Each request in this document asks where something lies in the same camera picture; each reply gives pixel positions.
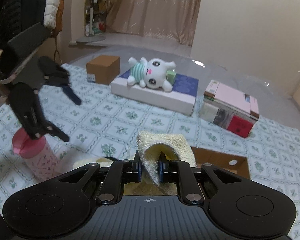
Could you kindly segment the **yellow towel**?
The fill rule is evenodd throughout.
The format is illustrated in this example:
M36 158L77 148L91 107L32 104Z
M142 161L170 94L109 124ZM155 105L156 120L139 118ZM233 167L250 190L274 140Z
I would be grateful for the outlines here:
M202 200L194 171L196 160L191 146L182 134L163 134L141 131L136 144L134 161L100 161L93 178L101 182L97 198L107 196L115 202L124 194L133 196L178 195L186 202Z

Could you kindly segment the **dark brown scrunchie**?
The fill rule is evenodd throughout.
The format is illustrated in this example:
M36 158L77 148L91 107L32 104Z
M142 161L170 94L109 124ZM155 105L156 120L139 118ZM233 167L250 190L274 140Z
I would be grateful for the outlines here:
M118 159L117 159L117 158L114 158L114 157L104 157L104 158L109 159L109 160L111 160L111 161L118 161Z

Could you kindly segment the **brown jacket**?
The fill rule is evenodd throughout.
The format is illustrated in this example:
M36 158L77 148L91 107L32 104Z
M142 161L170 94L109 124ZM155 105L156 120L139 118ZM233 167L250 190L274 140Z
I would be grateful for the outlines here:
M64 0L59 0L59 6L56 14L56 26L55 29L52 30L52 36L53 38L56 38L58 34L62 31L63 28L63 11L64 11Z

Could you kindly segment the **black jacket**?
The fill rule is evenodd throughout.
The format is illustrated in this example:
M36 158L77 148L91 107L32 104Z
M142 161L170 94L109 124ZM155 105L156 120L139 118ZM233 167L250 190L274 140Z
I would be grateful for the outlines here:
M22 31L43 23L45 0L0 0L0 49Z

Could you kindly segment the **green floral tablecloth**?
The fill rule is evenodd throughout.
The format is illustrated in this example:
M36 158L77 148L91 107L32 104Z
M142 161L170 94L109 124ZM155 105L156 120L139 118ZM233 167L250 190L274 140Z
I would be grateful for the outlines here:
M59 88L44 87L40 100L48 120L70 136L70 142L47 136L55 156L65 157L114 157L130 159L136 148L136 137L142 130L154 133L178 133L184 135L195 150L199 147L233 153L248 159L250 178L286 194L296 206L296 220L289 232L292 239L300 239L300 132L293 127L259 118L247 139L234 135L198 117L202 98L197 98L192 116L153 107L125 99L110 92L110 87L87 83L86 72L78 66L63 65L71 73L72 87L82 98L81 106L75 106L62 96ZM6 199L13 193L36 184L25 161L12 150L12 137L21 128L10 106L0 107L0 213ZM105 233L106 239L132 239L141 229L162 230L163 239L221 239L195 222L199 217L194 211L181 211L168 204L165 210L156 208L159 215L155 225L149 218L136 214L135 228L123 233ZM180 214L171 222L162 221L165 211Z

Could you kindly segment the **small closed cardboard box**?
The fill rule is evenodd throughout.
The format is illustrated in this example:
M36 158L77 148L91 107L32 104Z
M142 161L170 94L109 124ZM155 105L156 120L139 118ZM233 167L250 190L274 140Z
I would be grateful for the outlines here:
M109 85L120 73L120 57L100 55L86 64L87 81Z

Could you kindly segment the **standing fan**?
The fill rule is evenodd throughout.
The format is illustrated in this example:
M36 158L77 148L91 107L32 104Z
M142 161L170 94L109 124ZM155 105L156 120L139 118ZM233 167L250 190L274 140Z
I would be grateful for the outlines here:
M106 17L115 0L85 0L84 35L77 44L100 42L106 39Z

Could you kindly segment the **open brown cardboard tray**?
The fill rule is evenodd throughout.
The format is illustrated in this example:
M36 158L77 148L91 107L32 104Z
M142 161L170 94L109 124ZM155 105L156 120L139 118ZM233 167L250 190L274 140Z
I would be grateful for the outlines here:
M204 163L210 163L244 178L250 179L248 160L246 157L221 153L205 148L191 147L196 160L197 167Z

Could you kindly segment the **pink lidded cup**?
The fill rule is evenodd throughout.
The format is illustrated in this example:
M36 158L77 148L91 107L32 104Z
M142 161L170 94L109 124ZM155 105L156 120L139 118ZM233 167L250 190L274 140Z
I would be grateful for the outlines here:
M45 136L32 140L24 128L20 128L12 139L13 153L23 159L33 174L45 181L55 176L58 158L55 156Z

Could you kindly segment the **white puffer jacket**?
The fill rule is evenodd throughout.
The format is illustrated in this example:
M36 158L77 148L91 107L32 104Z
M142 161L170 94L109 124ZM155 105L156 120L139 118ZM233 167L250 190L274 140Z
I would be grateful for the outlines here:
M56 15L58 11L60 0L45 0L45 10L43 23L44 27L55 29L56 27Z

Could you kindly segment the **white flat box blue top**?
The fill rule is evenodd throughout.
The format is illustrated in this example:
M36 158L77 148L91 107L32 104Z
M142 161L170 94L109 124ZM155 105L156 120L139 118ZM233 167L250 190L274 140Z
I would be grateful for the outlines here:
M199 80L177 74L171 92L161 88L142 88L139 85L128 86L129 71L116 77L110 84L111 93L130 100L139 101L152 106L161 107L190 116L196 102Z

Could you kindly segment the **stack of books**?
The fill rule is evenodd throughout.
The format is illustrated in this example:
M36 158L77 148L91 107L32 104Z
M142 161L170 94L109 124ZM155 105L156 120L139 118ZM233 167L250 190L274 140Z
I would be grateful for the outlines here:
M199 116L205 121L247 138L260 113L255 97L211 80L204 91Z

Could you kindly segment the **bookshelf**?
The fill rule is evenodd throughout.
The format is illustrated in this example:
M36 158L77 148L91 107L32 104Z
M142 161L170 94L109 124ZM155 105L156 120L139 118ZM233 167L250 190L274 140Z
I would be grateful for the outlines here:
M95 36L106 31L106 1L85 0L85 36Z

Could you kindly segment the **small green box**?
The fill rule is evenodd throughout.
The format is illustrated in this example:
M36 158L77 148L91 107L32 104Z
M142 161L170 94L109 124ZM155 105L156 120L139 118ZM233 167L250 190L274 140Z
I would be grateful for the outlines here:
M177 73L173 70L168 70L166 72L166 80L173 86L175 83Z

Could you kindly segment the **white bunny plush toy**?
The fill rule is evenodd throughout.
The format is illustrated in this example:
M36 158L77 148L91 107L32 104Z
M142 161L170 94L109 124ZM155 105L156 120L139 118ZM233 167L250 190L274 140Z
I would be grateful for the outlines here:
M166 62L153 58L149 61L142 57L139 61L133 57L128 60L130 66L127 85L139 85L142 88L162 88L164 92L171 92L173 86L167 80L167 72L174 70L175 62Z

